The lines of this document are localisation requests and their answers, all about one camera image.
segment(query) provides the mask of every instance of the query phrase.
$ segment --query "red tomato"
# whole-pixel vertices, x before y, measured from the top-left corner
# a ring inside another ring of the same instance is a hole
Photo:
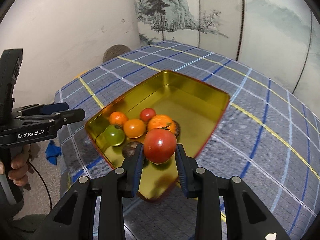
[[[145,108],[140,113],[140,119],[143,122],[148,122],[152,117],[154,117],[156,114],[156,111],[152,108]]]
[[[143,143],[143,153],[152,163],[166,162],[174,154],[177,138],[169,130],[156,128],[147,132]]]

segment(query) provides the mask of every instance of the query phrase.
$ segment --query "speckled floor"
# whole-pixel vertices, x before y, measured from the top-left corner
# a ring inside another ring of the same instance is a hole
[[[32,145],[31,154],[33,160],[31,163],[39,171],[49,189],[52,206],[54,206],[60,198],[60,169],[59,166],[52,165],[45,157],[45,150],[49,141],[43,141]],[[39,178],[38,174],[28,172],[29,183],[31,189],[24,189],[24,206],[22,210],[14,217],[19,219],[30,214],[48,214],[50,212],[50,202],[47,191]]]

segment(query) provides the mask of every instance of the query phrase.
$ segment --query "table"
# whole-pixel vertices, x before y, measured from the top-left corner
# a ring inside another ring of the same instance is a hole
[[[318,118],[295,96],[239,62],[186,44],[163,41],[105,62],[62,87],[55,102],[86,112],[83,122],[63,126],[58,136],[62,181],[97,178],[111,168],[93,147],[85,122],[116,97],[159,70],[174,70],[231,96],[220,124],[197,157],[216,176],[244,178],[291,239],[300,239],[320,210]],[[67,185],[62,185],[62,193]],[[159,204],[124,199],[127,239],[193,239],[194,199],[176,187]],[[223,239],[226,219],[221,200]]]

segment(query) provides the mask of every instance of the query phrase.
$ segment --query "human hand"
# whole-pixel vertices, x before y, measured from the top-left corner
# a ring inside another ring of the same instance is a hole
[[[17,186],[24,186],[28,182],[27,171],[33,173],[31,167],[28,166],[27,160],[29,158],[30,145],[24,145],[22,152],[15,156],[11,161],[11,167],[13,170],[8,172],[9,179],[13,180],[13,183]],[[0,174],[4,174],[5,169],[3,163],[0,161]]]

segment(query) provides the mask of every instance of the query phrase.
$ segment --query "yellow tray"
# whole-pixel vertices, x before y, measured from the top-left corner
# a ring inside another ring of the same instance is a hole
[[[129,119],[139,118],[140,112],[151,107],[157,114],[166,114],[181,126],[178,143],[182,143],[187,156],[196,157],[213,133],[230,96],[197,79],[172,72],[161,71],[133,87],[103,108],[85,125],[93,144],[109,165],[115,169],[122,165],[122,147],[129,141],[143,142],[144,135],[129,139],[120,146],[110,146],[103,131],[114,111],[121,111]],[[178,179],[177,167],[172,158],[165,164],[147,163],[142,170],[139,196],[150,202],[159,200]]]

